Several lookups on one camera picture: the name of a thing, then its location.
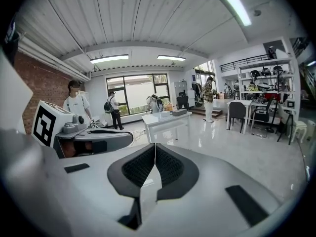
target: white pants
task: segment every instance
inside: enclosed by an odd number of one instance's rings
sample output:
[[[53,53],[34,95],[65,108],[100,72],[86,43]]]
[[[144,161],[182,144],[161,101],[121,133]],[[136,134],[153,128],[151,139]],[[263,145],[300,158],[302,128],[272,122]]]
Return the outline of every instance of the white pants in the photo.
[[[213,103],[204,101],[206,120],[212,120]]]

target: plaid shirt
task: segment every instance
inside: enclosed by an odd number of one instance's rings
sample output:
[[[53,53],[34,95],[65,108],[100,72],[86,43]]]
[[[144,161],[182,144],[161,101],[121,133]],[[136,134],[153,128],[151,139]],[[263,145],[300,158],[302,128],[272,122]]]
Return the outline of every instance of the plaid shirt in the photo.
[[[203,96],[204,96],[204,101],[207,101],[209,103],[213,103],[213,89],[212,89],[212,84],[206,83],[203,87]]]

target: man in white t-shirt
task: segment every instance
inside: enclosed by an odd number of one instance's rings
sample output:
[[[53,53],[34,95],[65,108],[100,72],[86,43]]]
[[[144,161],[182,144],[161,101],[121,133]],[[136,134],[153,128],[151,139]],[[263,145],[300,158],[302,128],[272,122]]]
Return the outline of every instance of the man in white t-shirt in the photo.
[[[111,112],[111,116],[112,116],[112,120],[113,120],[113,126],[115,129],[118,128],[120,130],[123,130],[124,127],[122,126],[121,122],[120,122],[120,114],[119,114],[119,102],[116,101],[115,97],[114,97],[114,92],[110,91],[109,92],[109,98],[108,101],[110,102],[110,104],[113,107],[113,111]]]
[[[77,94],[79,89],[80,83],[78,81],[72,80],[69,82],[69,97],[64,101],[64,109],[73,114],[82,116],[84,118],[84,123],[90,124],[90,105],[86,97]]]

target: person in plaid shirt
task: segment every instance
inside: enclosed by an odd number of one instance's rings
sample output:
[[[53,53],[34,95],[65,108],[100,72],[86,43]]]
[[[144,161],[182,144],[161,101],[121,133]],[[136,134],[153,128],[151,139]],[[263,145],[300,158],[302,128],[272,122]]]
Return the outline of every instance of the person in plaid shirt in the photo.
[[[212,118],[213,111],[213,89],[212,89],[213,78],[208,77],[207,82],[202,89],[204,107],[205,107],[205,116],[206,122],[213,123],[214,119]]]

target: railing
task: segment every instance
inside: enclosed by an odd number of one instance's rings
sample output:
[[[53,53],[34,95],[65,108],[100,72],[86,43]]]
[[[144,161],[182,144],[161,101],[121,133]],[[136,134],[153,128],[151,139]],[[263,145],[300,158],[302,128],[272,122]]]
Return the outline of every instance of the railing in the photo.
[[[226,64],[221,65],[220,67],[221,67],[222,72],[226,72],[229,70],[237,69],[239,66],[247,64],[247,63],[256,62],[256,61],[264,61],[268,59],[269,59],[269,56],[267,54],[263,54],[263,55],[253,56],[246,59],[226,63]]]
[[[315,89],[314,76],[304,66],[300,66],[300,72],[301,72],[302,76],[304,77],[304,80],[307,82],[307,85],[310,88],[314,99],[316,99],[316,89]]]
[[[293,51],[296,58],[306,49],[309,43],[309,38],[296,38],[293,44]]]

